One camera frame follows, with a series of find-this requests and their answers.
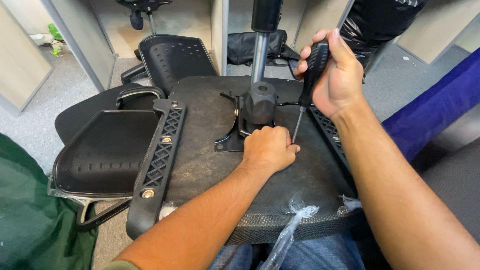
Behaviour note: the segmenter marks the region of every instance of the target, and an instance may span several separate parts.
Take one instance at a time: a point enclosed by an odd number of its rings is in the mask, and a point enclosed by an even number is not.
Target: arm
[[[273,173],[300,151],[288,130],[264,127],[245,139],[243,161],[227,178],[155,224],[115,260],[157,269],[207,269]]]
[[[314,90],[315,105],[338,129],[363,209],[394,269],[473,269],[480,246],[412,169],[361,93],[363,69],[339,37],[328,38],[333,59]],[[305,59],[310,54],[302,52]],[[301,61],[297,75],[306,70]]]

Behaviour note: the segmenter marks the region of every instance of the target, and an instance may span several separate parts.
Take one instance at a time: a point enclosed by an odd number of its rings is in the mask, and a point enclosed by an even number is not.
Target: chair wheel
[[[137,57],[137,59],[141,61],[141,60],[142,60],[142,57],[140,56],[140,51],[136,49],[136,50],[134,51],[134,53],[135,53],[135,56]]]

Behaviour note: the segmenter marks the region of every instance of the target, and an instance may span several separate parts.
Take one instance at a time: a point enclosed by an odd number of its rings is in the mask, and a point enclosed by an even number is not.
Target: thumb
[[[300,152],[300,146],[298,145],[291,145],[289,147],[287,147],[287,151],[288,152],[292,152],[294,154],[297,154],[298,152]]]
[[[346,64],[352,56],[340,39],[340,30],[335,28],[328,37],[328,46],[333,59],[339,64]]]

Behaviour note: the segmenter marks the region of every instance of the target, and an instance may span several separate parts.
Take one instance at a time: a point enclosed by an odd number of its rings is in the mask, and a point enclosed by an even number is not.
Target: blue jeans
[[[251,245],[224,246],[209,270],[249,270]],[[309,241],[294,241],[281,266],[282,270],[355,269],[364,270],[350,231]]]

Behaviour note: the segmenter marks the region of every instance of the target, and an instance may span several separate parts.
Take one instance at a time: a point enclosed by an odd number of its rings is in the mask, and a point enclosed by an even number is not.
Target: screw
[[[147,198],[147,199],[153,196],[155,196],[155,191],[151,189],[145,190],[144,193],[142,194],[142,198]]]

